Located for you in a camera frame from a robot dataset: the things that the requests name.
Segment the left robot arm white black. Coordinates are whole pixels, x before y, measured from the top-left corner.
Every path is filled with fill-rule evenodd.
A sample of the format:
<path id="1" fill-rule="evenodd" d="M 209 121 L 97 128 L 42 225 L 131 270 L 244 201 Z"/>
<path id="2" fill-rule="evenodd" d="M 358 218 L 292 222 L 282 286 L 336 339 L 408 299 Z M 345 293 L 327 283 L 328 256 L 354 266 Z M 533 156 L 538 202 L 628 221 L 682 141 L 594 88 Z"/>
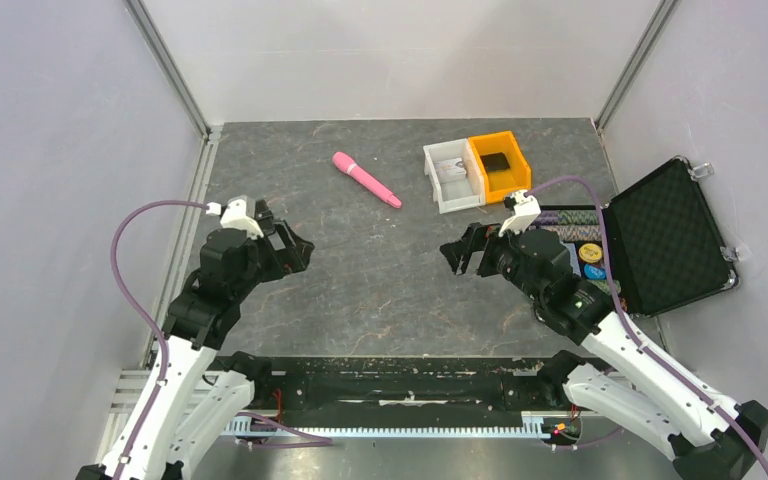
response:
<path id="1" fill-rule="evenodd" d="M 199 253 L 199 266 L 170 303 L 163 324 L 149 323 L 159 352 L 124 430 L 80 479 L 190 479 L 211 445 L 245 407 L 274 394 L 269 361 L 235 353 L 206 398 L 191 397 L 241 318 L 241 305 L 260 284 L 307 269 L 314 246 L 263 199 L 239 196 L 202 210 L 218 217 Z"/>

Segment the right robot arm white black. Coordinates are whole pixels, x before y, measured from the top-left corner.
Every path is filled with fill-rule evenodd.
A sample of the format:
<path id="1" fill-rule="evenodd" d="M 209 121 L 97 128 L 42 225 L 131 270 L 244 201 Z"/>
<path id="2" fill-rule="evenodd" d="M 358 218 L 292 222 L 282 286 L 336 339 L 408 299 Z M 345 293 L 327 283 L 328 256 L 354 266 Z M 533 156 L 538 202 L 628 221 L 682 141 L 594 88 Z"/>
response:
<path id="1" fill-rule="evenodd" d="M 477 275 L 504 278 L 530 299 L 546 326 L 626 379 L 620 384 L 562 350 L 538 373 L 545 405 L 570 402 L 603 415 L 660 451 L 683 479 L 742 479 L 754 465 L 768 466 L 768 409 L 757 401 L 738 403 L 652 342 L 610 295 L 573 271 L 556 233 L 515 234 L 473 223 L 440 252 L 456 274 L 480 254 Z"/>

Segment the card in white bin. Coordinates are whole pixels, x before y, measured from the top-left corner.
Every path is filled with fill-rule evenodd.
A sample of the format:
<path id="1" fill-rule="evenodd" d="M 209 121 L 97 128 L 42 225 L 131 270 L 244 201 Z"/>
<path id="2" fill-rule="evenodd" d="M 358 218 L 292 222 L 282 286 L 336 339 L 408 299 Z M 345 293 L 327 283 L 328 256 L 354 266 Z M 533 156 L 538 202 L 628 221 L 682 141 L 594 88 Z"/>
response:
<path id="1" fill-rule="evenodd" d="M 467 176 L 467 169 L 460 157 L 435 162 L 434 166 L 437 178 L 441 183 L 460 181 Z"/>

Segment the white plastic bin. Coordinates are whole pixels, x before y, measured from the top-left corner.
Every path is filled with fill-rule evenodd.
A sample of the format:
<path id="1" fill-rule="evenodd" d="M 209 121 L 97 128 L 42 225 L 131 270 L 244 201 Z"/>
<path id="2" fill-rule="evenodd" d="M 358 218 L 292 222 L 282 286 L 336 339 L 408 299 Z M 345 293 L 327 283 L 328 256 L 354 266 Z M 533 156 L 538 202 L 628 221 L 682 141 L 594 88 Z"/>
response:
<path id="1" fill-rule="evenodd" d="M 483 207 L 484 176 L 467 138 L 423 146 L 424 173 L 440 214 Z"/>

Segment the top poker chip row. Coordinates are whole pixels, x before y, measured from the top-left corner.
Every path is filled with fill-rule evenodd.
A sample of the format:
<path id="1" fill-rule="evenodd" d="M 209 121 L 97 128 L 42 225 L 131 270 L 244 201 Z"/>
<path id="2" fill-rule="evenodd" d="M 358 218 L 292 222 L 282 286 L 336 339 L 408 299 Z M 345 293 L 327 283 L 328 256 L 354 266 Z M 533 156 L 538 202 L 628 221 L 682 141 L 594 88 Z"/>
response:
<path id="1" fill-rule="evenodd" d="M 539 226 L 590 226 L 599 224 L 595 210 L 546 210 L 540 213 L 534 223 Z"/>

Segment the poker chip row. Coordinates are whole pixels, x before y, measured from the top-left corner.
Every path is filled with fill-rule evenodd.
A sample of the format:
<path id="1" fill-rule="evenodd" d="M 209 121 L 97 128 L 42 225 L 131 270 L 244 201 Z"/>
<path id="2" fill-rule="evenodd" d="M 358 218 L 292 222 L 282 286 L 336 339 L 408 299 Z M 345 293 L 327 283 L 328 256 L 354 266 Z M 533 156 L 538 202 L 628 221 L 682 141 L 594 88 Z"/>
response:
<path id="1" fill-rule="evenodd" d="M 540 213 L 534 223 L 539 226 L 590 226 L 599 224 L 595 210 L 546 210 Z"/>
<path id="2" fill-rule="evenodd" d="M 601 229 L 598 225 L 549 225 L 542 227 L 556 233 L 562 242 L 600 242 Z"/>

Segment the orange plastic bin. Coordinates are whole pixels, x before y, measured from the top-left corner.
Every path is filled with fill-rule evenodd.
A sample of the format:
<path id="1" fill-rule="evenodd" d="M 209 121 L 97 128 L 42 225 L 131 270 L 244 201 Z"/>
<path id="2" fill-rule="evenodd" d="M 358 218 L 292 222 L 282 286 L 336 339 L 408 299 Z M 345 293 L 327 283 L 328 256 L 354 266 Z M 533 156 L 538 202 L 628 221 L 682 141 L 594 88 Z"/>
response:
<path id="1" fill-rule="evenodd" d="M 512 131 L 467 138 L 484 181 L 485 203 L 500 203 L 518 190 L 532 188 L 532 169 Z"/>

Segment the black object in orange bin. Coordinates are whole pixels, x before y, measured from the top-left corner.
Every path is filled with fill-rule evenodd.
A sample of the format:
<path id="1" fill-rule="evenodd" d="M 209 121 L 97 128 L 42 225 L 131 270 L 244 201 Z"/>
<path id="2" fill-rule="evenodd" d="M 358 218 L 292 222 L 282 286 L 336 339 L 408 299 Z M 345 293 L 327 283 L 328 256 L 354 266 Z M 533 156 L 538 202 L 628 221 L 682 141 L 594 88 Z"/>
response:
<path id="1" fill-rule="evenodd" d="M 503 152 L 482 154 L 480 160 L 485 172 L 488 174 L 510 169 L 509 160 Z"/>

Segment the pink wand massager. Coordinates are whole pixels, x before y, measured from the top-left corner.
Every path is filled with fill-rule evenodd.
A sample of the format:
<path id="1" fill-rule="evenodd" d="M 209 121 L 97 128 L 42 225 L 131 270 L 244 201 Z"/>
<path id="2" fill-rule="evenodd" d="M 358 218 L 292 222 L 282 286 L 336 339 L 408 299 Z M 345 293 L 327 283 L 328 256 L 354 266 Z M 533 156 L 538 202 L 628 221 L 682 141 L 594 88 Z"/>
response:
<path id="1" fill-rule="evenodd" d="M 402 207 L 401 200 L 389 188 L 360 167 L 348 154 L 336 152 L 332 162 L 340 172 L 351 177 L 385 204 L 396 209 Z"/>

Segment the yellow dealer chip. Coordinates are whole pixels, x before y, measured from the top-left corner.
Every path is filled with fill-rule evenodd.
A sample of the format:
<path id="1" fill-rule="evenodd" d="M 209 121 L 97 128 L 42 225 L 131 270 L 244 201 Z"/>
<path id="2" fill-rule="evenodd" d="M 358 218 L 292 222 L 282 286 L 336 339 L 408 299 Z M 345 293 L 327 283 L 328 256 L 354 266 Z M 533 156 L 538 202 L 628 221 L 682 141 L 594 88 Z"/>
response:
<path id="1" fill-rule="evenodd" d="M 585 263 L 598 264 L 604 258 L 604 251 L 598 244 L 584 243 L 578 247 L 578 257 Z"/>

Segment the blue dealer chip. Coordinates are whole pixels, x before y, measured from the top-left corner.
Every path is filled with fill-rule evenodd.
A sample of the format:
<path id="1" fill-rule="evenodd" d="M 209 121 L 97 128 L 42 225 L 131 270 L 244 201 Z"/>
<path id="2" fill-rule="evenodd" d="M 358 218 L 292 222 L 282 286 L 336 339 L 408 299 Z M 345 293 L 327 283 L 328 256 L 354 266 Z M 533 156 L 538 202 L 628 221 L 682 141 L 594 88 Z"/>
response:
<path id="1" fill-rule="evenodd" d="M 583 273 L 589 280 L 605 280 L 607 278 L 606 270 L 600 265 L 585 264 Z"/>

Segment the black poker chip case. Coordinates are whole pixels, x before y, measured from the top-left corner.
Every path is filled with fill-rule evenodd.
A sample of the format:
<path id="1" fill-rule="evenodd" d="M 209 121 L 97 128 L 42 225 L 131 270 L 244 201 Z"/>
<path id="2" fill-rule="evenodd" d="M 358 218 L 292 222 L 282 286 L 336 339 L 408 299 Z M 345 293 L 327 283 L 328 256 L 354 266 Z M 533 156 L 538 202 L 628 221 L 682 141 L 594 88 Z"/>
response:
<path id="1" fill-rule="evenodd" d="M 675 156 L 615 196 L 600 211 L 593 205 L 549 205 L 546 210 L 595 210 L 600 242 L 562 242 L 575 274 L 604 292 L 615 288 L 630 314 L 656 316 L 738 285 L 733 250 L 726 245 L 699 185 L 703 175 Z M 604 251 L 594 265 L 605 280 L 589 280 L 578 247 Z"/>

